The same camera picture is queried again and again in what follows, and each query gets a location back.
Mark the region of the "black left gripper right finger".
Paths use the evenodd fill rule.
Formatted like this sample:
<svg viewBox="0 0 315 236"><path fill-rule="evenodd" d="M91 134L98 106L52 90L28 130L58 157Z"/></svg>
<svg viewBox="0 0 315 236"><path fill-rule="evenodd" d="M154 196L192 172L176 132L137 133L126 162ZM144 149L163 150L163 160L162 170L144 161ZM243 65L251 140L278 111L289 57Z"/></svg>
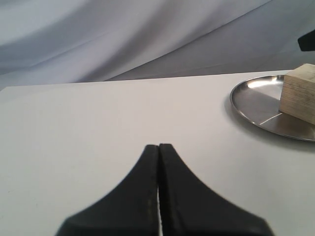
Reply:
<svg viewBox="0 0 315 236"><path fill-rule="evenodd" d="M271 236L267 222L207 187L171 144L159 145L158 195L165 236Z"/></svg>

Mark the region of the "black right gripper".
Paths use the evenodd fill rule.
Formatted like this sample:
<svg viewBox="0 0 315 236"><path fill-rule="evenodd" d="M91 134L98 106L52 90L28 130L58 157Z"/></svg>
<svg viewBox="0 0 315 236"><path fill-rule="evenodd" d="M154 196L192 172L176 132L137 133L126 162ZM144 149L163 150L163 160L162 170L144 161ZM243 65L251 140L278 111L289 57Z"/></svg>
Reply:
<svg viewBox="0 0 315 236"><path fill-rule="evenodd" d="M302 52L315 51L315 30L299 37L298 45Z"/></svg>

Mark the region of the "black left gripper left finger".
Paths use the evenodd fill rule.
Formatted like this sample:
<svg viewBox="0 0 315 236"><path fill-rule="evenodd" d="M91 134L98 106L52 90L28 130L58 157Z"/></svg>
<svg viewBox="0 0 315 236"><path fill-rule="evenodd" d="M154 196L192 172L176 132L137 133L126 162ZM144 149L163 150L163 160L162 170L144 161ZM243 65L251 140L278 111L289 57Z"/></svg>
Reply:
<svg viewBox="0 0 315 236"><path fill-rule="evenodd" d="M105 197L67 218L57 235L158 235L158 147L145 146L128 175Z"/></svg>

